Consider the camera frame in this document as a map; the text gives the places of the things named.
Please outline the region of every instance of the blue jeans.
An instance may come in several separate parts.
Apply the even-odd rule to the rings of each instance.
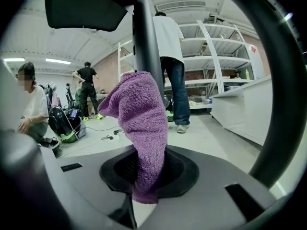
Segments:
[[[164,70],[172,85],[174,98],[174,122],[176,125],[189,125],[190,106],[187,90],[184,84],[184,64],[170,57],[160,57],[163,82],[165,83]]]

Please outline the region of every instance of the woman in white shirt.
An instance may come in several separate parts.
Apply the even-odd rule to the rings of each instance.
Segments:
[[[18,70],[18,85],[24,86],[30,102],[20,120],[19,132],[31,136],[37,143],[44,141],[48,128],[48,109],[44,90],[36,86],[35,69],[31,62]]]

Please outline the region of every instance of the person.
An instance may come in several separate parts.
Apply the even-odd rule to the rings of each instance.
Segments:
[[[99,79],[96,71],[91,68],[90,62],[85,62],[84,68],[79,69],[72,74],[73,77],[78,78],[82,81],[81,95],[80,95],[80,108],[84,121],[88,121],[88,110],[87,110],[87,97],[91,98],[93,103],[95,116],[97,119],[102,119],[102,115],[98,113],[98,101],[96,98],[96,91],[93,83],[93,76]]]
[[[80,109],[81,87],[82,87],[82,81],[79,81],[78,88],[77,88],[76,93],[75,93],[75,106],[74,106],[74,108],[76,108],[76,109]]]
[[[18,85],[28,92],[29,104],[24,110],[18,131],[32,137],[37,143],[54,149],[59,145],[57,140],[46,142],[44,135],[48,128],[48,109],[44,90],[36,86],[35,68],[31,62],[23,64],[18,70]]]
[[[173,119],[177,125],[177,132],[185,133],[190,124],[190,108],[184,83],[184,61],[180,47],[184,36],[178,24],[163,12],[155,14],[153,23],[158,42],[163,81],[165,84],[164,71],[166,70],[172,85],[174,96]]]

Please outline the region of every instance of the microfiber cloth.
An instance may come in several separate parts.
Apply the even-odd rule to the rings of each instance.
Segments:
[[[157,203],[156,183],[164,164],[167,117],[158,86],[150,73],[126,73],[98,107],[118,123],[138,152],[138,177],[132,199]]]

